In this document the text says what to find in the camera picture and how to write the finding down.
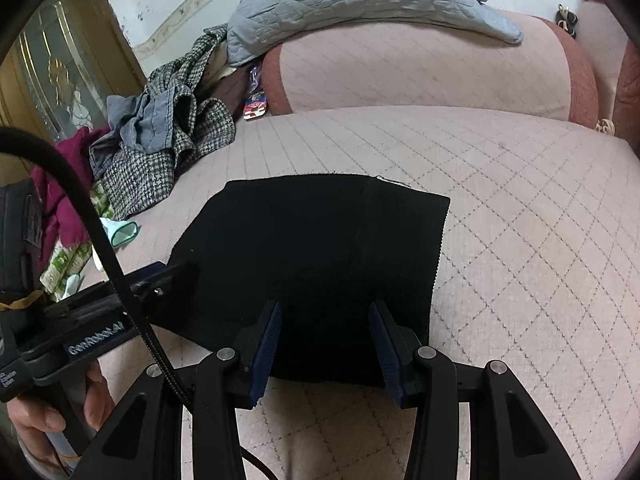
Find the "left hand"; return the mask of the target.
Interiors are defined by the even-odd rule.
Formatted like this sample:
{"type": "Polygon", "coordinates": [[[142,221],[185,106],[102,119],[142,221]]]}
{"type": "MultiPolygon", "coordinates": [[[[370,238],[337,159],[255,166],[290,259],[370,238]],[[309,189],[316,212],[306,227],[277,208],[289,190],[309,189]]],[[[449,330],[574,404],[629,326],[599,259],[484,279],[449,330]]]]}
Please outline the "left hand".
{"type": "MultiPolygon", "coordinates": [[[[98,431],[114,410],[115,402],[98,361],[88,365],[86,376],[84,415],[88,426],[98,431]]],[[[18,396],[6,406],[26,455],[38,466],[60,468],[47,434],[59,434],[65,429],[63,416],[52,406],[28,396],[18,396]]]]}

